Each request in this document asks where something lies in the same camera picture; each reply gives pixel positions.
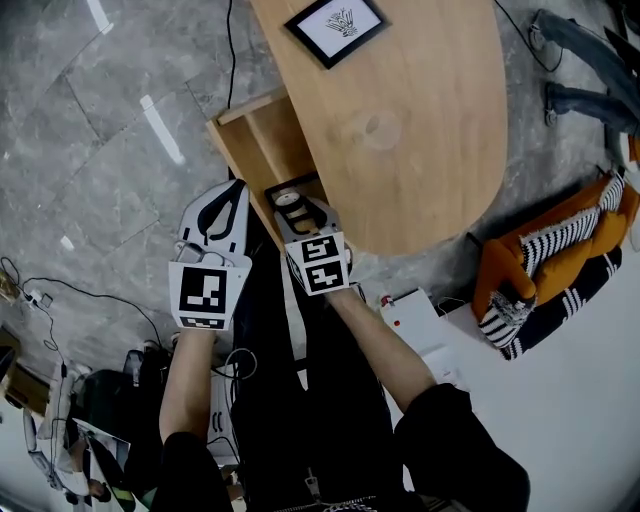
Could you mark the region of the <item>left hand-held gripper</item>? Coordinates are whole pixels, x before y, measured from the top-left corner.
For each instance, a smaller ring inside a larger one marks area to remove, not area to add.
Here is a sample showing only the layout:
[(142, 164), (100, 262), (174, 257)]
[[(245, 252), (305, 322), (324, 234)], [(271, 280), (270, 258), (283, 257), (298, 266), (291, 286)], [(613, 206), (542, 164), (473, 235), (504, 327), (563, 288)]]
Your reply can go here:
[(248, 214), (249, 189), (241, 179), (211, 188), (185, 209), (177, 259), (169, 263), (171, 313), (178, 327), (230, 329), (252, 267), (252, 260), (241, 255)]

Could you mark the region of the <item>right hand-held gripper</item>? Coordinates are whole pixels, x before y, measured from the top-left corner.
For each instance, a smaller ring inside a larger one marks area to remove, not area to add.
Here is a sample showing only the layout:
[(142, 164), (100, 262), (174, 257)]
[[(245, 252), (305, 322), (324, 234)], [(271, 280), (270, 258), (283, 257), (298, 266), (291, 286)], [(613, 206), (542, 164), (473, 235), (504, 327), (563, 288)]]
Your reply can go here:
[(333, 208), (303, 197), (303, 206), (279, 207), (274, 218), (289, 268), (308, 296), (349, 286), (344, 234)]

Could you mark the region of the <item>wooden drawer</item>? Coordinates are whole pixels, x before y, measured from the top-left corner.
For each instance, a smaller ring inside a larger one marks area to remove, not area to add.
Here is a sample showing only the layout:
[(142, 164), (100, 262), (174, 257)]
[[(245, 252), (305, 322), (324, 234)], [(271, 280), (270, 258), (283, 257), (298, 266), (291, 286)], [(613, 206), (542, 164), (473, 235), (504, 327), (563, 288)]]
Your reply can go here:
[(327, 120), (317, 107), (303, 106), (280, 87), (227, 109), (207, 129), (232, 174), (246, 182), (259, 220), (279, 250), (284, 240), (265, 191), (316, 173), (320, 197), (333, 204), (333, 184), (320, 152)]

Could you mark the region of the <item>black picture frame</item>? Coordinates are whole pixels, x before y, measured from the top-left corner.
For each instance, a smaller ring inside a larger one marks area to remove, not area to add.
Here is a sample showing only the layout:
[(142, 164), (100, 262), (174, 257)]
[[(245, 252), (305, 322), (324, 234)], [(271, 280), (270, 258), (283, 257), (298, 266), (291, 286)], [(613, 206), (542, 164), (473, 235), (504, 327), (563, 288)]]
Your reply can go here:
[(389, 26), (373, 0), (316, 0), (284, 24), (327, 70)]

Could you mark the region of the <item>person's left forearm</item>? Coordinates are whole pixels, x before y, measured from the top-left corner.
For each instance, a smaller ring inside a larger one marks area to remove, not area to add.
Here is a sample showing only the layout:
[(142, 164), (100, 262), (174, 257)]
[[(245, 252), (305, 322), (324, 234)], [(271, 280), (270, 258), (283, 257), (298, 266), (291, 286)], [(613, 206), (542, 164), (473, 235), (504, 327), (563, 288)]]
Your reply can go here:
[(180, 333), (160, 409), (163, 442), (175, 433), (191, 433), (206, 440), (215, 340), (211, 330), (185, 329)]

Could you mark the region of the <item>person's right forearm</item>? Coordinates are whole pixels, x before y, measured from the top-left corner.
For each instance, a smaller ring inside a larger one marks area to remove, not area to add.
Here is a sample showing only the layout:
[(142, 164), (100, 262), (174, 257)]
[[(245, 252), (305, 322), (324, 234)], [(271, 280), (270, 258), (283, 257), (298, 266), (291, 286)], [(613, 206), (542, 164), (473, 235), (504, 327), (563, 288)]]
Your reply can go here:
[(353, 289), (330, 292), (326, 298), (402, 413), (436, 385), (423, 359)]

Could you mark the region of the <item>wooden coffee table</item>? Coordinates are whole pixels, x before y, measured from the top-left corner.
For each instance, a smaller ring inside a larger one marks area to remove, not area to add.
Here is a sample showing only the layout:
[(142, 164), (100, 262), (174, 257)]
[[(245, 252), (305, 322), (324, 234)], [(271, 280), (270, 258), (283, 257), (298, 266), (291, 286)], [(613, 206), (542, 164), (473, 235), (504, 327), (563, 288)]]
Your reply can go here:
[[(507, 99), (493, 0), (373, 0), (390, 26), (325, 69), (284, 27), (316, 0), (250, 0), (292, 99), (327, 120), (320, 152), (354, 247), (410, 255), (490, 206), (507, 157)], [(398, 144), (364, 147), (352, 119), (389, 110)]]

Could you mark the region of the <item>small black-rimmed tray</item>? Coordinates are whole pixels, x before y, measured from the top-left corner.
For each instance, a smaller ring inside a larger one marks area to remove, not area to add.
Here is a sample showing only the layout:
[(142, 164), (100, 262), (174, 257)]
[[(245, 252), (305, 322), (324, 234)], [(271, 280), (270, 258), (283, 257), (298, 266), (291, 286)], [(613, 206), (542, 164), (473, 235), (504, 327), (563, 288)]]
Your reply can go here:
[(270, 207), (276, 210), (278, 207), (275, 205), (275, 199), (279, 195), (290, 191), (296, 191), (300, 195), (300, 199), (303, 197), (313, 197), (320, 200), (327, 199), (317, 172), (311, 172), (267, 188), (264, 191), (264, 195)]

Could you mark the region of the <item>white storage box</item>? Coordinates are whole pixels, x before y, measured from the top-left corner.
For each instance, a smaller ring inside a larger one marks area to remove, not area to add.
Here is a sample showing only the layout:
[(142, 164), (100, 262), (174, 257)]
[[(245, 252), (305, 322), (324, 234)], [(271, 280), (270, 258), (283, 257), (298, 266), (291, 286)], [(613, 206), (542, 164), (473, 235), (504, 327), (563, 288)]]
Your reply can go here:
[(393, 306), (382, 307), (380, 303), (380, 314), (416, 353), (424, 355), (445, 345), (444, 323), (422, 288), (392, 298)]

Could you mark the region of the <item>white cabinet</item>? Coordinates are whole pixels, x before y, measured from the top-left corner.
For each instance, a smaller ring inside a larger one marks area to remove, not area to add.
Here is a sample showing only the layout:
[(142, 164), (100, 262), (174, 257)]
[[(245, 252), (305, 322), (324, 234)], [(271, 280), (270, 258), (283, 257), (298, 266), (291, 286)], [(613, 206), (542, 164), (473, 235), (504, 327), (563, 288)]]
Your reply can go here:
[(209, 415), (208, 449), (215, 457), (234, 458), (236, 445), (228, 406), (231, 405), (231, 377), (229, 366), (216, 368), (211, 374), (211, 403)]

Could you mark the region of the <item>patterned knit cushion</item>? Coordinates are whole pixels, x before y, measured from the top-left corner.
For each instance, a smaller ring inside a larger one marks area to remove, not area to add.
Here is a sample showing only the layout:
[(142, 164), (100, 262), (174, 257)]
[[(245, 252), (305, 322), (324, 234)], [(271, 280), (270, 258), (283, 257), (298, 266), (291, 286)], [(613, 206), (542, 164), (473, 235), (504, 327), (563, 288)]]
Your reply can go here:
[(536, 306), (536, 302), (536, 295), (522, 299), (500, 291), (494, 291), (490, 297), (487, 313), (496, 315), (507, 326), (520, 327), (527, 321)]

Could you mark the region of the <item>person's black jacket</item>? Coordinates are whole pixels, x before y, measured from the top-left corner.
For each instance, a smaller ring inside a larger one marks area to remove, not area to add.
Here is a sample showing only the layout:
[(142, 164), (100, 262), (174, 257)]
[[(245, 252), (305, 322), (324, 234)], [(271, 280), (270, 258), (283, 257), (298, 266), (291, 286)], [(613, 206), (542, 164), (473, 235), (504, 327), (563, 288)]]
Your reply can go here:
[(502, 451), (470, 395), (440, 384), (405, 413), (326, 295), (295, 290), (300, 379), (281, 253), (259, 223), (234, 319), (242, 380), (231, 409), (247, 512), (526, 512), (527, 471)]

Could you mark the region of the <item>orange cushion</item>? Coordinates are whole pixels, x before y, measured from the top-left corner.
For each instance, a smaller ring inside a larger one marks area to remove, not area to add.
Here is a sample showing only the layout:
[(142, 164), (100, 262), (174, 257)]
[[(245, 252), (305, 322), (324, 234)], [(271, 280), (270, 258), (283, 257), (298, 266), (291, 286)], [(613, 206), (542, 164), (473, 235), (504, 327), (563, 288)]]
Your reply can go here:
[(534, 274), (537, 304), (557, 296), (572, 284), (585, 263), (614, 249), (627, 230), (624, 214), (607, 212), (590, 239), (578, 242), (546, 260)]

